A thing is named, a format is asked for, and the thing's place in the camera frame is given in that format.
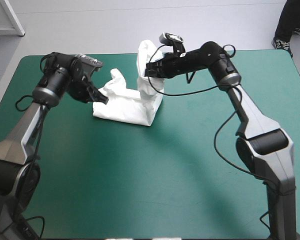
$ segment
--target table surface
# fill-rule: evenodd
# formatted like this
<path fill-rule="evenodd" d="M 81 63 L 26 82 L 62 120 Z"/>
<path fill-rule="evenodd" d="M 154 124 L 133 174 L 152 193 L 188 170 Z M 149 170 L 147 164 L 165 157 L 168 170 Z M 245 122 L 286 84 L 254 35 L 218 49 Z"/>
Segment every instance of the table surface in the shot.
<path fill-rule="evenodd" d="M 136 54 L 91 55 L 104 62 L 93 75 L 98 87 L 118 68 L 136 89 Z M 30 94 L 42 73 L 41 56 L 24 57 L 0 104 L 0 140 L 22 116 L 15 102 Z M 297 229 L 300 233 L 300 77 L 284 51 L 238 51 L 232 61 L 242 86 L 262 112 L 278 121 L 295 143 Z M 191 84 L 165 81 L 167 93 L 205 89 L 207 70 Z M 92 116 L 92 103 L 65 95 L 48 113 L 39 148 L 41 180 L 25 217 L 44 216 L 45 238 L 266 238 L 259 217 L 267 210 L 266 187 L 217 156 L 213 137 L 232 113 L 218 89 L 164 97 L 151 127 Z M 236 150 L 234 117 L 218 145 L 244 167 Z M 40 221 L 33 221 L 39 232 Z"/>

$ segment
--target black pants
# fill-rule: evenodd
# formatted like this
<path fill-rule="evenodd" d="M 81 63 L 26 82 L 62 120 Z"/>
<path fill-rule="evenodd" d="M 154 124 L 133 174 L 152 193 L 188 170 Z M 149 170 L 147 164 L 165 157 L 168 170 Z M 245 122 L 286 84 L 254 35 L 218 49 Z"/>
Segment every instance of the black pants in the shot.
<path fill-rule="evenodd" d="M 300 0 L 287 0 L 276 28 L 274 36 L 289 42 L 293 30 L 300 28 Z"/>

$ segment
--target white cloth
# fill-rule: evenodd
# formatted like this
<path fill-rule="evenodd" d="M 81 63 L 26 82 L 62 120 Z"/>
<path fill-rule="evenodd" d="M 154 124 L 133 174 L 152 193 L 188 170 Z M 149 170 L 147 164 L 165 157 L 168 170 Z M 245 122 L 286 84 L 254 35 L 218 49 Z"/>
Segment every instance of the white cloth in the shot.
<path fill-rule="evenodd" d="M 157 93 L 145 77 L 146 63 L 157 50 L 150 40 L 140 43 L 136 66 L 139 77 L 137 90 L 127 88 L 126 80 L 121 72 L 114 68 L 110 71 L 112 80 L 108 81 L 99 91 L 109 98 L 107 104 L 93 103 L 93 116 L 130 124 L 151 126 L 163 95 Z M 152 62 L 163 57 L 161 51 L 153 56 Z M 152 85 L 160 92 L 164 91 L 164 79 L 151 77 Z"/>

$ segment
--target silver arm segment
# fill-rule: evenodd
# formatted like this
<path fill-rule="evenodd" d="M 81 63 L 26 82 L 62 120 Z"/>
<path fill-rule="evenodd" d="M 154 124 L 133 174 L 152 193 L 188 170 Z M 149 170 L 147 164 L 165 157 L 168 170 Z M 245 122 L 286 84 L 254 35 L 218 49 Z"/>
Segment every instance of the silver arm segment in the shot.
<path fill-rule="evenodd" d="M 236 149 L 249 170 L 266 178 L 270 237 L 300 240 L 296 232 L 294 143 L 280 125 L 262 114 L 241 85 L 230 88 L 228 96 L 241 121 Z"/>
<path fill-rule="evenodd" d="M 33 143 L 37 137 L 38 122 L 48 108 L 33 102 L 9 135 L 0 142 L 0 160 L 24 165 L 33 156 Z"/>

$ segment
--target gray floor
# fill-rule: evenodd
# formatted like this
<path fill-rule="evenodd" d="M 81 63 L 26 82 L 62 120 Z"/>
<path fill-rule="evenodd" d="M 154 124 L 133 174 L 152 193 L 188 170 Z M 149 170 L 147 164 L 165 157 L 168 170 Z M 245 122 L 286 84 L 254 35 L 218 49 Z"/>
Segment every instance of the gray floor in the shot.
<path fill-rule="evenodd" d="M 10 0 L 24 37 L 0 36 L 0 101 L 20 59 L 50 52 L 136 53 L 162 32 L 183 36 L 192 50 L 204 42 L 238 50 L 272 49 L 284 0 Z M 300 37 L 291 44 L 300 73 Z"/>

